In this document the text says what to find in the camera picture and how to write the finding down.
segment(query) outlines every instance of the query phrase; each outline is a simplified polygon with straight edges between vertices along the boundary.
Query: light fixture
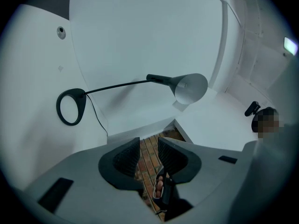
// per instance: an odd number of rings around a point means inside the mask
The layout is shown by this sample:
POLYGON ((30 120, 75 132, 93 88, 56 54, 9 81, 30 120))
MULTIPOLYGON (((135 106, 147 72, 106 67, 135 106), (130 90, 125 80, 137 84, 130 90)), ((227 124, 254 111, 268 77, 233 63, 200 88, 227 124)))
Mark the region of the light fixture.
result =
POLYGON ((298 50, 297 44, 287 37, 285 37, 284 48, 293 55, 296 55, 298 50))
POLYGON ((108 87, 104 87, 104 88, 100 88, 88 92, 85 92, 83 89, 79 89, 79 88, 64 91, 59 95, 56 102, 57 114, 61 119, 61 121, 64 122, 66 125, 69 126, 77 125, 83 117, 83 113, 86 105, 86 95, 97 91, 104 91, 116 87, 121 87, 121 86, 126 86, 131 84, 140 84, 146 82, 154 82, 154 83, 169 86, 177 101, 184 105, 189 105, 200 100, 205 95, 208 86, 207 79, 201 74, 189 74, 189 75, 184 75, 179 77, 164 77, 164 76, 149 74, 146 76, 146 80, 112 85, 112 86, 108 86, 108 87), (67 120, 65 120, 60 110, 61 101, 65 96, 72 97, 77 104, 78 117, 77 120, 73 123, 70 123, 67 120))

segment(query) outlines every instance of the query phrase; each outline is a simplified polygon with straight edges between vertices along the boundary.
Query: brick floor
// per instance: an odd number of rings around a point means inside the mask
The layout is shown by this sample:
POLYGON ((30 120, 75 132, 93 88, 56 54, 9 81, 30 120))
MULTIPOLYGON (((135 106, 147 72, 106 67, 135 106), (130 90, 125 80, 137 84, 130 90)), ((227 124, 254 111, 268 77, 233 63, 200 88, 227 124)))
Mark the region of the brick floor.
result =
MULTIPOLYGON (((185 141, 177 129, 164 131, 153 135, 147 139, 140 140, 140 159, 135 172, 135 179, 144 184, 142 199, 145 204, 154 212, 160 211, 160 208, 152 201, 154 182, 157 171, 161 165, 158 157, 158 138, 169 137, 176 140, 185 141)), ((165 214, 159 214, 164 221, 165 214)))

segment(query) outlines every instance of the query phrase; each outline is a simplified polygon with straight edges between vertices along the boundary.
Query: curved white wall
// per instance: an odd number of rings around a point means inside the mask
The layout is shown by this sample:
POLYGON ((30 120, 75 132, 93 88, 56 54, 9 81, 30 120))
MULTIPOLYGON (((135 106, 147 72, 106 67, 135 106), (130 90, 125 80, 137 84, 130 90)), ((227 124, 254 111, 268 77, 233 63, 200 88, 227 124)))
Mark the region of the curved white wall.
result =
MULTIPOLYGON (((0 40, 0 87, 1 169, 12 185, 23 189, 68 155, 107 143, 89 100, 77 126, 65 125, 56 112, 60 93, 88 90, 68 20, 21 5, 0 40), (64 40, 57 36, 59 26, 66 31, 64 40)), ((69 105, 66 112, 77 110, 69 105)))
MULTIPOLYGON (((219 0, 70 0, 74 48, 88 88, 214 70, 219 0)), ((109 135, 181 113, 166 86, 138 84, 93 94, 109 135)))

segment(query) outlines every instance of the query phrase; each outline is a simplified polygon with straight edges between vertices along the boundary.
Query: black cable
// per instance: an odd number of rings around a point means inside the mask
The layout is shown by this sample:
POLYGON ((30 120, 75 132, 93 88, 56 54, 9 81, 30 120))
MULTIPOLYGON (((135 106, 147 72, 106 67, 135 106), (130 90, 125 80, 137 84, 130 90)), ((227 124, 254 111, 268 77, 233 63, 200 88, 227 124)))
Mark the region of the black cable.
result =
MULTIPOLYGON (((90 97, 89 97, 87 94, 86 94, 86 96, 89 98, 90 102, 91 102, 92 105, 93 105, 92 99, 90 99, 90 97)), ((107 134, 107 137, 108 137, 108 132, 107 132, 107 130, 103 127, 103 125, 101 124, 101 122, 99 121, 99 118, 98 118, 98 116, 97 116, 97 112, 95 111, 94 106, 93 106, 93 110, 94 110, 95 116, 97 117, 98 122, 100 123, 100 125, 102 126, 102 128, 106 131, 106 134, 107 134)))

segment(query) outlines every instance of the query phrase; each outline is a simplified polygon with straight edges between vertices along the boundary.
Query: black slot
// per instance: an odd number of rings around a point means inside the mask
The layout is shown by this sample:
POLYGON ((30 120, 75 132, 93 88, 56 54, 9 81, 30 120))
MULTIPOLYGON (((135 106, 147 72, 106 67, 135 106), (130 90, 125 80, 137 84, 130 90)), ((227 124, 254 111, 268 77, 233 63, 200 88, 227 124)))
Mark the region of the black slot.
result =
POLYGON ((59 178, 42 196, 38 203, 49 212, 54 213, 73 182, 73 180, 59 178))
POLYGON ((237 159, 231 158, 231 157, 227 157, 227 156, 221 156, 219 158, 219 160, 222 160, 222 161, 225 161, 225 162, 229 162, 229 163, 233 163, 233 164, 235 164, 237 162, 237 159))

